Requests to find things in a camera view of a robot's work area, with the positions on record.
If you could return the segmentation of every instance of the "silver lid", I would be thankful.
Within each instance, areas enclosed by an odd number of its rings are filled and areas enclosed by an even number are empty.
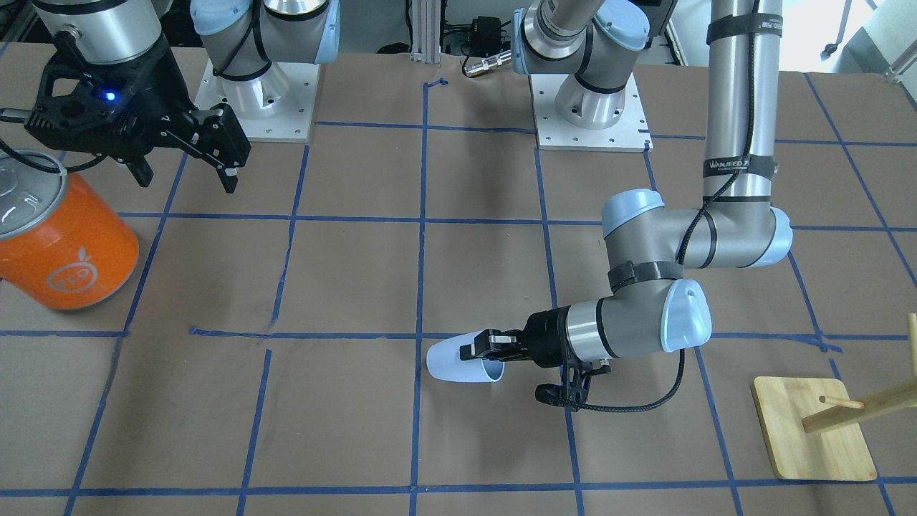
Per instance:
[[[63,166],[44,152],[18,152],[36,163]],[[0,152],[0,241],[38,226],[61,204],[66,191],[66,175],[42,172]]]

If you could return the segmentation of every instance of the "white wall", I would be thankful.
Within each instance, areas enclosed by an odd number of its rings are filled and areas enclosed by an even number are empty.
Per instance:
[[[917,2],[885,0],[863,29],[891,64],[917,39]],[[917,64],[901,77],[901,83],[917,98]]]

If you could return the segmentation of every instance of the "orange can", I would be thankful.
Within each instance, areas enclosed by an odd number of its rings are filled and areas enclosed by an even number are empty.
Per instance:
[[[53,157],[19,151],[61,168]],[[84,308],[137,266],[137,235],[77,174],[49,174],[0,153],[0,278],[48,308]]]

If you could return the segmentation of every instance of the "wooden peg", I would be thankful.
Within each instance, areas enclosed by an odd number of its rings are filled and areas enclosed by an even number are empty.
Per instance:
[[[827,432],[908,408],[917,401],[917,377],[862,399],[866,404],[863,409],[831,407],[802,418],[802,427],[807,433]]]
[[[908,342],[911,344],[911,371],[917,376],[917,314],[908,314]]]
[[[843,398],[834,398],[831,396],[819,396],[818,400],[822,403],[827,403],[828,405],[836,405],[838,407],[847,407],[848,409],[865,409],[866,403],[862,401],[854,401],[852,399],[843,399]]]

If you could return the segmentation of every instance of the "black velcro strap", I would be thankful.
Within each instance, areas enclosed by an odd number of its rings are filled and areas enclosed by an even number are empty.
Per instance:
[[[740,174],[760,175],[770,181],[777,175],[777,162],[773,156],[733,156],[730,158],[713,158],[703,162],[703,176]]]
[[[627,261],[608,271],[608,283],[612,292],[625,286],[654,279],[681,279],[685,275],[684,265],[675,262],[647,262],[636,264]]]
[[[742,34],[776,34],[783,35],[783,17],[768,13],[752,13],[734,17],[722,17],[707,28],[707,44]]]

